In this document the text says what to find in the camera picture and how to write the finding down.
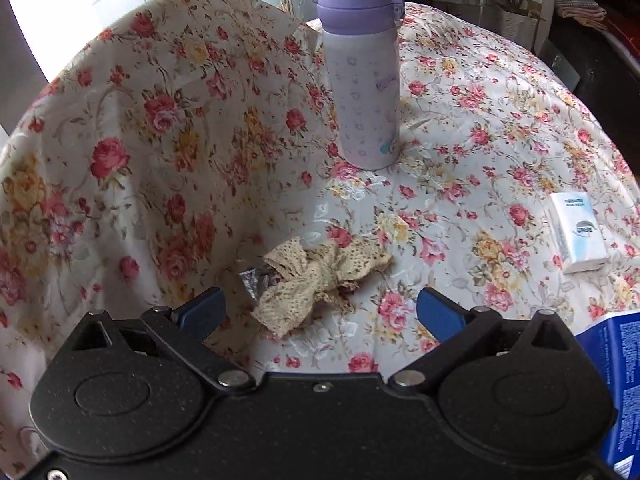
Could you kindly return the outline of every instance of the water bottle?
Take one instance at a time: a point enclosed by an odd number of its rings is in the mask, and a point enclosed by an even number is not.
[[[396,20],[404,0],[313,0],[324,33],[342,156],[362,170],[398,158],[400,57]]]

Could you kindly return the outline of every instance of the blue package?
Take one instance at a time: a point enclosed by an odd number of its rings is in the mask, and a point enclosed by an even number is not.
[[[607,383],[618,410],[602,457],[622,478],[640,479],[640,312],[603,317],[576,339]]]

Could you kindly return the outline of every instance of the blue gripper pad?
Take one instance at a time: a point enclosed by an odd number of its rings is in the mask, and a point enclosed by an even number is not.
[[[420,291],[415,309],[418,321],[441,343],[465,327],[467,311],[431,287]]]
[[[174,310],[172,318],[191,337],[203,342],[226,316],[225,295],[216,286]]]

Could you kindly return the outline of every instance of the crochet lace fabric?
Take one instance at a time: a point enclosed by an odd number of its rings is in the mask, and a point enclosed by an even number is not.
[[[316,303],[347,308],[338,287],[353,290],[358,280],[385,269],[391,254],[362,237],[344,248],[327,240],[308,250],[300,238],[293,238],[265,255],[264,261],[283,279],[265,290],[252,314],[281,337],[299,326]]]

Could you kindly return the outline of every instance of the purple bottle lid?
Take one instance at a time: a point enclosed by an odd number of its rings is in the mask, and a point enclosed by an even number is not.
[[[322,28],[341,36],[375,34],[395,27],[404,0],[313,0]]]

